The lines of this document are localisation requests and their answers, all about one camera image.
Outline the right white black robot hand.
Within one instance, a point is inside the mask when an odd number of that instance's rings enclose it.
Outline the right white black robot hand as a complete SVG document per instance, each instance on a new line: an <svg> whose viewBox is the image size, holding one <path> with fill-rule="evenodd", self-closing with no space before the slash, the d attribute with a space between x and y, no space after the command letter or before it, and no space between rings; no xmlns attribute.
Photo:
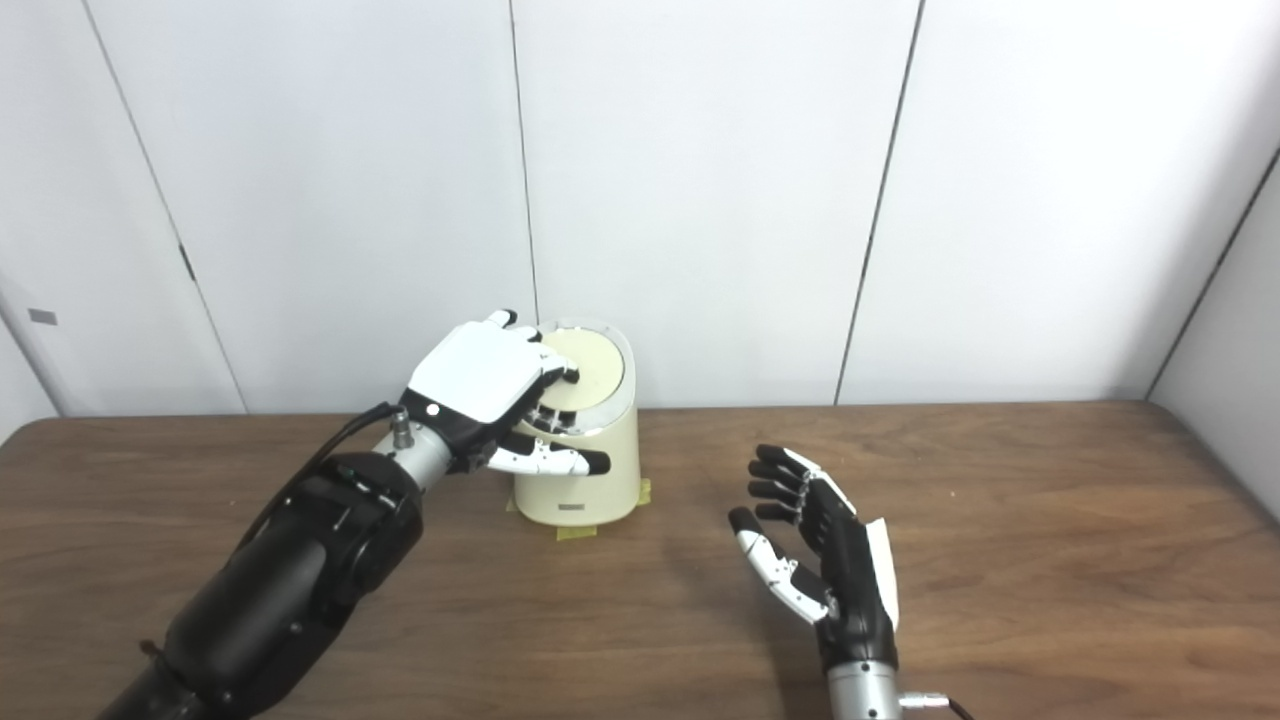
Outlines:
<svg viewBox="0 0 1280 720"><path fill-rule="evenodd" d="M897 671L899 597L886 521L864 521L829 473L791 448L758 445L748 473L748 493L758 502L730 510L730 527L765 588L814 628L823 667L879 664ZM768 521L795 528L818 570L768 537Z"/></svg>

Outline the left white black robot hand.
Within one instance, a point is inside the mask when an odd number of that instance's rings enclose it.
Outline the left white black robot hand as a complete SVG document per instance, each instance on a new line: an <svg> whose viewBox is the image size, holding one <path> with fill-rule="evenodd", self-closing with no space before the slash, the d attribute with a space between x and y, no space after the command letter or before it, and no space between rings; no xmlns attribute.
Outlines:
<svg viewBox="0 0 1280 720"><path fill-rule="evenodd" d="M481 468L515 475L596 477L607 454L576 450L517 430L557 382L575 384L579 365L541 342L511 310L451 331L415 368L401 396L413 446L396 462L420 489Z"/></svg>

